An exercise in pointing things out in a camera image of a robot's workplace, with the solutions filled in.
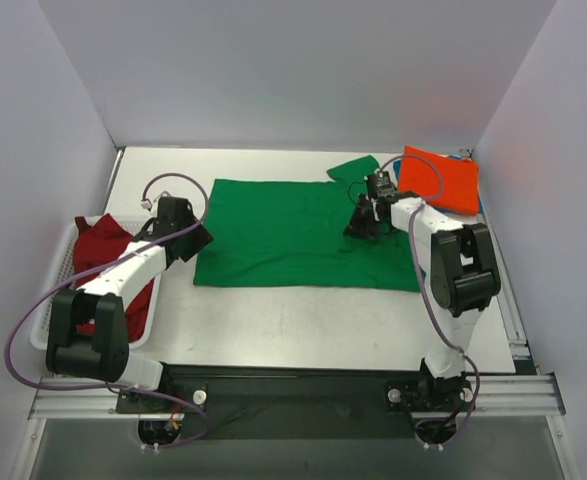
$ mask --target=white table surface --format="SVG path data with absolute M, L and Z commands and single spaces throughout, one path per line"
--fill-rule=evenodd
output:
M 210 192 L 216 178 L 329 181 L 326 170 L 363 156 L 184 148 L 127 148 L 106 211 L 145 215 L 141 192 L 152 177 L 180 172 Z M 390 154 L 373 154 L 378 161 Z M 195 213 L 201 194 L 167 178 L 151 190 L 186 196 Z M 193 286 L 195 259 L 163 274 L 153 330 L 137 352 L 167 363 L 415 370 L 439 339 L 419 294 L 356 288 L 215 288 Z M 481 317 L 470 356 L 483 373 L 515 371 L 498 302 Z

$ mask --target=screw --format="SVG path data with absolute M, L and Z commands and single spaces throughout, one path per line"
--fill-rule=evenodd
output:
M 473 392 L 470 388 L 462 389 L 462 391 L 460 392 L 460 400 L 466 403 L 469 403 L 471 400 L 473 400 Z
M 389 402 L 391 403 L 400 403 L 402 394 L 397 388 L 392 388 L 391 390 L 389 390 L 387 397 L 389 398 Z
M 193 403 L 196 405 L 204 405 L 206 402 L 206 392 L 204 390 L 196 390 L 193 392 Z

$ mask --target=orange cloth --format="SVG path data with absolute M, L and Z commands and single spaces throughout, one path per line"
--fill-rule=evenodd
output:
M 462 215 L 477 215 L 480 202 L 477 196 L 479 168 L 470 159 L 455 160 L 413 147 L 404 148 L 405 155 L 418 155 L 429 160 L 444 180 L 444 191 L 427 203 Z M 400 164 L 400 192 L 417 193 L 420 197 L 435 195 L 440 188 L 433 170 L 417 158 L 404 158 Z

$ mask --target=red towel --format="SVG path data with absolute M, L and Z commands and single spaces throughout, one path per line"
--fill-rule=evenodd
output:
M 442 195 L 428 204 L 462 215 L 477 215 L 480 202 L 477 196 L 478 166 L 472 160 L 453 160 L 435 153 L 405 147 L 404 153 L 429 160 L 444 181 Z M 417 193 L 420 197 L 435 195 L 440 188 L 437 175 L 427 164 L 407 157 L 400 164 L 398 189 Z
M 73 249 L 73 268 L 75 273 L 84 272 L 89 268 L 104 265 L 119 257 L 126 245 L 131 241 L 133 235 L 120 227 L 111 215 L 104 215 L 94 226 L 89 226 L 84 217 L 77 217 L 75 224 L 79 230 L 78 239 Z M 97 275 L 89 275 L 78 280 L 79 287 L 93 280 Z M 137 297 L 126 309 L 126 329 L 128 331 L 129 343 L 139 340 L 144 333 L 146 317 L 148 316 L 149 304 L 153 281 L 142 289 Z M 77 331 L 87 335 L 93 335 L 92 324 L 78 325 Z

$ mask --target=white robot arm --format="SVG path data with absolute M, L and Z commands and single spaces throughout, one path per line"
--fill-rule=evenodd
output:
M 157 216 L 128 244 L 120 258 L 196 222 L 185 198 L 162 197 Z M 213 237 L 199 225 L 173 240 L 152 246 L 104 270 L 78 289 L 59 291 L 52 301 L 46 366 L 53 373 L 103 380 L 145 390 L 160 385 L 163 365 L 129 352 L 124 312 L 138 293 L 171 264 L 187 261 Z M 93 321 L 92 336 L 77 326 Z
M 344 233 L 374 238 L 384 224 L 408 232 L 411 214 L 424 200 L 398 192 L 388 172 L 369 175 L 366 186 Z M 500 291 L 490 232 L 486 225 L 466 225 L 425 205 L 415 217 L 413 236 L 437 326 L 451 344 L 466 351 L 482 312 Z M 465 371 L 461 352 L 440 340 L 429 348 L 424 363 L 434 379 Z

